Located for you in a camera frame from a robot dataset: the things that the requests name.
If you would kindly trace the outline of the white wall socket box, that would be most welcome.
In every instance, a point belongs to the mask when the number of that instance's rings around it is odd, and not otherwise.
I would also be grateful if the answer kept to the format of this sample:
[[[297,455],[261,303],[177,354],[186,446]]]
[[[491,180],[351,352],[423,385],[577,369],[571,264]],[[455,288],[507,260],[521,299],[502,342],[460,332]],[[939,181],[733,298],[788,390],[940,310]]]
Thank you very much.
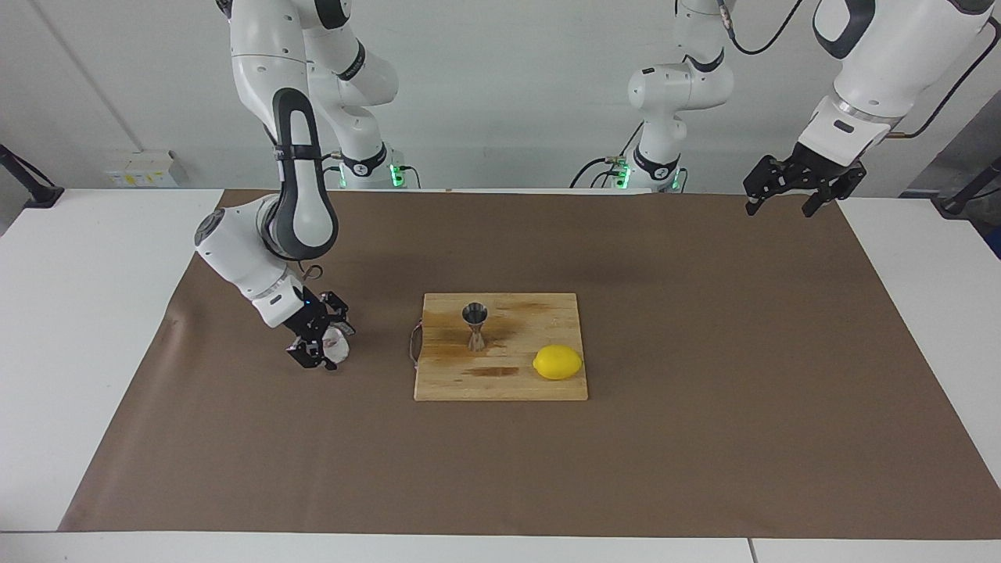
[[[102,172],[114,188],[180,188],[187,178],[170,151],[117,151]]]

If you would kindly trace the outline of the dark grey partition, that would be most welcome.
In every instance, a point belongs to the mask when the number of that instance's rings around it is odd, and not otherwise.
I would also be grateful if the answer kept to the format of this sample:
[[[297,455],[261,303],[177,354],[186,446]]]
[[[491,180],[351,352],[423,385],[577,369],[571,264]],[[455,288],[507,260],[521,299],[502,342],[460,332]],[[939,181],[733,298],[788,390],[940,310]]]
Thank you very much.
[[[940,202],[955,195],[994,158],[1001,156],[1001,92],[995,94],[901,193],[901,199],[928,199],[945,220],[969,222],[1001,259],[1001,192],[969,202],[958,217],[946,218]]]

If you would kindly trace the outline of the black clamp stand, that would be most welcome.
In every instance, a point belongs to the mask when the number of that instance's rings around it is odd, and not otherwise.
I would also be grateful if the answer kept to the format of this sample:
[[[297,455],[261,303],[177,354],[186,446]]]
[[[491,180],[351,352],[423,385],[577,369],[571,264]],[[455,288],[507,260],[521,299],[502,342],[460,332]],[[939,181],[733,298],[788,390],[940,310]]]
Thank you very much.
[[[990,185],[999,182],[999,178],[1001,178],[1001,156],[994,158],[983,171],[980,171],[972,181],[959,189],[955,195],[941,200],[939,210],[946,218],[958,217],[969,202],[1001,192],[1001,183],[998,184],[997,188],[989,189]]]
[[[29,192],[25,208],[51,208],[61,199],[64,188],[55,185],[48,176],[33,164],[0,144],[0,165]]]

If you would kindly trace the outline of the yellow lemon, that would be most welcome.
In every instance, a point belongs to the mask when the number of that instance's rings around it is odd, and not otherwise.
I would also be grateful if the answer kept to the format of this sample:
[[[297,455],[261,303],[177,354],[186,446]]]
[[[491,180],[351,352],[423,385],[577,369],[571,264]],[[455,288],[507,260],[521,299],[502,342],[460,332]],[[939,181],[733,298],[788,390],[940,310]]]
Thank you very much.
[[[532,367],[541,378],[550,381],[568,380],[583,370],[582,356],[571,346],[551,343],[537,350]]]

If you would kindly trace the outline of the clear faceted glass cup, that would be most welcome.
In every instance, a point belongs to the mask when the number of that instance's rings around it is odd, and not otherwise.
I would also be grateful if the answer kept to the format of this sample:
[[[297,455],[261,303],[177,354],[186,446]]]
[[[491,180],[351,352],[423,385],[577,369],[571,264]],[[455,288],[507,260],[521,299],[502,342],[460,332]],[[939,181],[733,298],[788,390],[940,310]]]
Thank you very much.
[[[350,355],[350,345],[347,336],[335,325],[329,325],[321,339],[321,348],[325,361],[330,364],[340,364]]]

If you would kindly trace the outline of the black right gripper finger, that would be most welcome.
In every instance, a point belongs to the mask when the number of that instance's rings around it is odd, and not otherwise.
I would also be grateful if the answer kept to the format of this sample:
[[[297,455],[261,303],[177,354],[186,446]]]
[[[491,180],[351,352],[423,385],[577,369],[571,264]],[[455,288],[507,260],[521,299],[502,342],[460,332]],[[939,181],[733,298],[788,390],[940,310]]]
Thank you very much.
[[[325,351],[318,343],[293,343],[287,348],[287,353],[303,368],[322,366],[326,370],[333,369],[333,361],[325,356]]]
[[[343,335],[354,335],[354,326],[348,321],[348,306],[335,292],[322,292],[319,299],[328,308],[325,315],[328,327],[337,328]]]

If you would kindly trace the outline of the wooden cutting board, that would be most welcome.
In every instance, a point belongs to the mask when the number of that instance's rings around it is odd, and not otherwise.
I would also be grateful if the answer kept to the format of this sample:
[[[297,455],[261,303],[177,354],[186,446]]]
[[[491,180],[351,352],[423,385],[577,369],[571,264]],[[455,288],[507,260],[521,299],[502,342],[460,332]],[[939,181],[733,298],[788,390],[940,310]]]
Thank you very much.
[[[487,309],[485,349],[470,350],[472,329],[461,316],[470,303]],[[416,353],[418,402],[561,402],[587,400],[586,368],[547,380],[533,367],[544,346],[583,350],[575,293],[429,292],[423,296],[421,349]]]

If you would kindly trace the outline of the steel jigger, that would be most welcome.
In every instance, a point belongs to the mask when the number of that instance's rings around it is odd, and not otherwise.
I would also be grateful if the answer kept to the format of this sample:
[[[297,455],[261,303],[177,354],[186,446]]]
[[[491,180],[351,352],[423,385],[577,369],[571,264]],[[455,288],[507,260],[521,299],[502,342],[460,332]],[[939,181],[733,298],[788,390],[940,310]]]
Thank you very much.
[[[473,353],[478,353],[486,348],[485,338],[483,338],[483,325],[489,317],[489,309],[485,304],[472,302],[466,304],[461,311],[462,320],[468,326],[471,335],[468,340],[468,349]]]

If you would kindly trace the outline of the brown table mat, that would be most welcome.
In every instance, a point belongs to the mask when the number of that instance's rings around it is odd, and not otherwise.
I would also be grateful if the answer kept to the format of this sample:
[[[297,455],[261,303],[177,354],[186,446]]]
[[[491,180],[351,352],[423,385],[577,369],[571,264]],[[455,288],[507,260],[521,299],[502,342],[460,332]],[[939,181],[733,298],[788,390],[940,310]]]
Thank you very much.
[[[335,192],[337,371],[193,257],[60,523],[1001,539],[1001,488],[836,206]],[[573,292],[589,398],[416,402],[430,292]]]

